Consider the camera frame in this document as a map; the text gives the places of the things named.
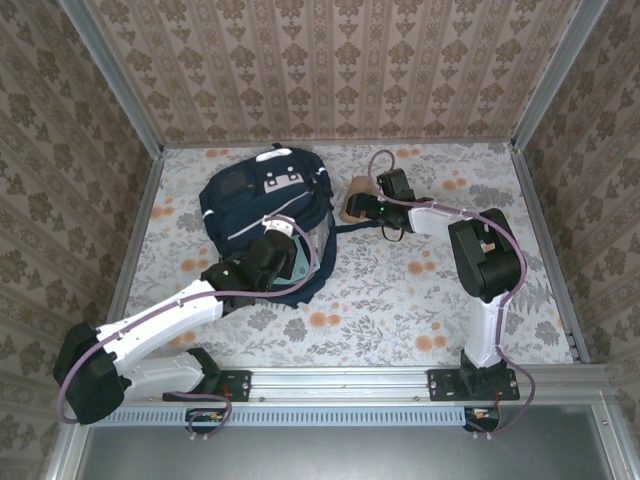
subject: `backpack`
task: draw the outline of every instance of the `backpack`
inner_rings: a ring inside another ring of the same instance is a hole
[[[315,273],[299,290],[269,299],[295,308],[300,302],[309,303],[333,272],[336,234],[376,224],[336,227],[331,180],[320,157],[301,148],[283,148],[278,143],[273,146],[274,150],[216,173],[200,193],[200,207],[207,233],[223,259],[249,250],[251,242],[264,231],[265,215],[286,215],[305,232],[313,231],[319,258],[315,266],[307,268],[316,269]],[[308,265],[308,248],[304,242],[300,246]],[[287,286],[276,281],[271,291]]]

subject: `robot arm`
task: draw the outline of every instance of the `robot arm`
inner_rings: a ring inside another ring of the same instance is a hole
[[[470,328],[461,355],[459,377],[469,396],[495,396],[496,377],[509,377],[506,363],[496,345],[498,312],[503,298],[520,278],[520,264],[511,244],[480,220],[464,215],[464,210],[443,211],[434,208],[430,198],[415,198],[401,169],[377,178],[384,195],[424,207],[409,207],[384,201],[374,195],[359,193],[349,198],[347,213],[376,220],[381,226],[421,233],[449,241],[456,263],[458,279],[472,297]],[[480,214],[512,234],[504,214],[490,209]]]
[[[172,297],[95,330],[86,322],[69,330],[53,372],[61,386],[90,348],[151,316],[97,350],[71,380],[66,398],[80,423],[101,420],[125,401],[167,398],[176,391],[214,393],[220,369],[203,349],[192,348],[170,358],[144,358],[186,330],[255,302],[255,297],[218,298],[215,292],[267,291],[278,276],[291,272],[296,254],[291,239],[293,227],[277,220],[263,223],[265,233],[251,244],[246,255],[216,263]]]

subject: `floral tablecloth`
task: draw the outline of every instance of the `floral tablecloth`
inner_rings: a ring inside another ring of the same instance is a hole
[[[336,211],[352,177],[366,174],[368,160],[380,148],[310,148],[326,164]],[[530,271],[510,308],[503,347],[514,360],[526,364],[571,363],[506,145],[387,148],[395,152],[396,165],[405,170],[417,196],[477,211],[498,207],[505,212]],[[217,261],[202,223],[198,194],[215,172],[265,150],[165,150],[128,315],[173,295]],[[453,365],[459,362],[466,339],[468,310],[468,296],[457,281],[445,242],[405,235],[401,242],[389,243],[379,229],[365,229],[338,236],[336,269],[309,305],[292,309],[259,301],[185,332],[161,350],[173,353],[202,346],[220,365],[238,367]]]

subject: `black bracket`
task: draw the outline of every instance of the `black bracket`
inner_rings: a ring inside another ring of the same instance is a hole
[[[464,354],[459,368],[427,370],[429,397],[433,402],[519,400],[515,372],[504,361],[476,368]]]
[[[248,402],[251,394],[251,371],[222,370],[213,393],[227,397],[232,402]]]

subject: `metal frame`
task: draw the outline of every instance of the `metal frame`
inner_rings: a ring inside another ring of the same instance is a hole
[[[471,145],[473,143],[509,143],[511,141],[508,137],[487,137],[487,138],[394,138],[393,141],[390,141],[388,138],[341,138],[336,140],[300,140],[300,139],[281,139],[280,143],[286,143],[290,146],[295,147],[314,147],[314,146],[322,146],[322,145],[398,145],[409,144],[409,145],[430,145],[430,144],[463,144],[463,145]],[[270,148],[273,145],[273,141],[248,141],[248,142],[207,142],[207,143],[185,143],[185,144],[174,144],[167,143],[164,145],[164,148],[167,149],[191,149],[191,148],[238,148],[238,147],[266,147]]]
[[[538,200],[533,180],[531,180],[531,174],[529,173],[524,153],[522,153],[521,150],[516,150],[511,145],[509,146],[509,151],[511,152],[511,160],[513,161],[516,176],[520,182],[524,203],[529,212],[531,224],[533,225],[533,232],[536,235],[536,240],[540,247],[540,255],[542,256],[542,260],[547,269],[549,283],[551,284],[551,290],[553,291],[556,305],[558,306],[560,318],[562,319],[562,323],[565,328],[571,333],[571,336],[569,337],[569,345],[572,348],[575,348],[578,354],[578,359],[582,363],[589,363],[591,359],[589,357],[589,352],[587,351],[587,344],[582,336],[582,331],[578,324],[578,318],[576,317],[576,312],[573,309],[573,304],[571,303],[569,290],[567,289],[567,284],[564,281],[556,251],[553,248],[551,235],[542,213],[542,207],[540,206],[540,201]]]
[[[516,150],[524,150],[531,139],[606,5],[607,0],[588,0],[580,2],[576,8],[513,132]]]
[[[426,371],[433,367],[351,367],[351,368],[255,368],[251,399],[247,404],[265,410],[282,407],[299,409],[344,407],[420,407],[486,406],[491,402],[431,402]],[[616,480],[638,478],[638,464],[626,427],[615,402],[614,391],[603,365],[533,365],[527,367],[536,379],[534,405],[590,405],[607,460]],[[523,404],[530,387],[518,374]],[[193,404],[167,404],[175,406]],[[200,402],[198,407],[217,405]],[[157,403],[136,404],[140,412],[162,409]],[[90,429],[65,426],[54,451],[47,480],[70,480],[80,466]]]
[[[116,288],[113,292],[113,299],[111,300],[111,306],[109,307],[106,323],[114,323],[124,317],[127,300],[129,299],[129,292],[131,291],[131,284],[133,283],[133,277],[135,276],[136,268],[138,267],[138,257],[142,251],[144,236],[147,232],[147,225],[149,224],[149,218],[151,217],[151,210],[153,210],[153,202],[155,202],[156,193],[160,187],[163,168],[163,158],[159,158],[151,164],[149,178],[147,179],[147,185],[144,187],[144,193],[142,194],[138,215],[136,216],[136,221],[133,224],[133,229],[131,230],[129,246],[127,247],[127,253],[125,254],[124,262],[122,263],[122,270],[120,270],[118,283],[116,284]]]
[[[160,135],[133,90],[124,70],[120,68],[115,55],[111,52],[87,2],[85,0],[60,0],[60,3],[91,53],[93,61],[100,68],[102,75],[118,99],[118,103],[127,114],[151,159],[159,160],[162,155]]]

